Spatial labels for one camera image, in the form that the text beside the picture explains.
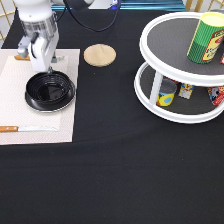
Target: round wooden disk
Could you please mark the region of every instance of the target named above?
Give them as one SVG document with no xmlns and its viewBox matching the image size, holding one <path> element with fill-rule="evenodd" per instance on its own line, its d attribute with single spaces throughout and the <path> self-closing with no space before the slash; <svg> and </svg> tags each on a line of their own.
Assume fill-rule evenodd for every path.
<svg viewBox="0 0 224 224">
<path fill-rule="evenodd" d="M 84 52 L 85 61 L 93 66 L 103 67 L 111 64 L 116 58 L 115 50 L 104 44 L 88 47 Z"/>
</svg>

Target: white paper mat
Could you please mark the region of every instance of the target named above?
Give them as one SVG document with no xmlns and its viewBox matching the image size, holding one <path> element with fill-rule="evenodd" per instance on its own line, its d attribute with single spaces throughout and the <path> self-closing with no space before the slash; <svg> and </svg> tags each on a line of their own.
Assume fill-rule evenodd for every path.
<svg viewBox="0 0 224 224">
<path fill-rule="evenodd" d="M 75 100 L 63 110 L 42 113 L 30 108 L 24 99 L 27 81 L 35 75 L 31 62 L 17 61 L 16 50 L 0 50 L 0 126 L 54 127 L 57 132 L 0 133 L 0 144 L 71 142 Z M 52 64 L 54 70 L 64 72 L 77 87 L 79 50 L 57 50 L 63 61 Z"/>
</svg>

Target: green cylindrical container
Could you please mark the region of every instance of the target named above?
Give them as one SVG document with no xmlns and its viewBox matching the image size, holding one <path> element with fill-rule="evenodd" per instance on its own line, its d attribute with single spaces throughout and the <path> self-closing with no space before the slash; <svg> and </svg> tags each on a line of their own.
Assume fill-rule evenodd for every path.
<svg viewBox="0 0 224 224">
<path fill-rule="evenodd" d="M 224 15 L 217 12 L 204 13 L 198 23 L 188 58 L 199 64 L 209 63 L 224 37 Z"/>
</svg>

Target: yellow can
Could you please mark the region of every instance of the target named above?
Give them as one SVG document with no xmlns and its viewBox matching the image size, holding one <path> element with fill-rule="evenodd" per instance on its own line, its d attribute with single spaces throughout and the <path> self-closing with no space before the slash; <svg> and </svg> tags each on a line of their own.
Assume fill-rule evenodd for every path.
<svg viewBox="0 0 224 224">
<path fill-rule="evenodd" d="M 177 86 L 170 79 L 163 79 L 156 104 L 158 106 L 169 106 L 173 102 Z"/>
</svg>

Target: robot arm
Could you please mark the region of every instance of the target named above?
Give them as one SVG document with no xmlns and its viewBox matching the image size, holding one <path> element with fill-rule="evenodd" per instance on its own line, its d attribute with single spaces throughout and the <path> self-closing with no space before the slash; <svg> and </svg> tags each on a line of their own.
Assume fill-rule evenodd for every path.
<svg viewBox="0 0 224 224">
<path fill-rule="evenodd" d="M 87 8 L 94 0 L 67 0 L 77 10 Z M 63 0 L 14 0 L 25 36 L 18 45 L 18 53 L 25 58 L 29 54 L 33 69 L 49 70 L 59 40 L 56 18 L 51 4 L 64 5 Z"/>
</svg>

